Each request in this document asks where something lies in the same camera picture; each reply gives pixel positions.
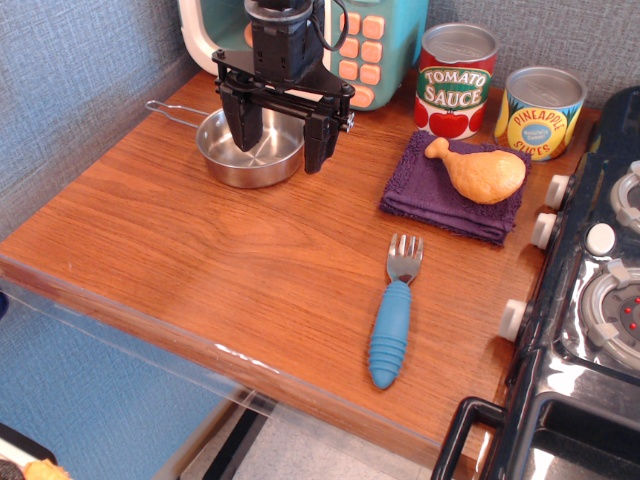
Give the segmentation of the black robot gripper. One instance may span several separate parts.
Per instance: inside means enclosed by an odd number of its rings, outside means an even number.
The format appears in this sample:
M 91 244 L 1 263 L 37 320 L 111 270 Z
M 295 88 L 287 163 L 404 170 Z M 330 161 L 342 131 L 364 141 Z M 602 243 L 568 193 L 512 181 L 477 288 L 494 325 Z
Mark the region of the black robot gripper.
M 343 116 L 354 88 L 332 74 L 323 63 L 326 51 L 339 50 L 347 39 L 350 20 L 345 17 L 338 40 L 325 38 L 323 1 L 246 1 L 250 18 L 250 51 L 219 49 L 212 55 L 218 75 L 236 72 L 257 87 L 298 90 L 320 95 L 336 104 L 319 102 L 304 124 L 305 172 L 315 174 L 335 150 Z M 254 89 L 223 83 L 219 87 L 224 114 L 235 145 L 249 151 L 263 133 L 262 107 L 253 100 Z

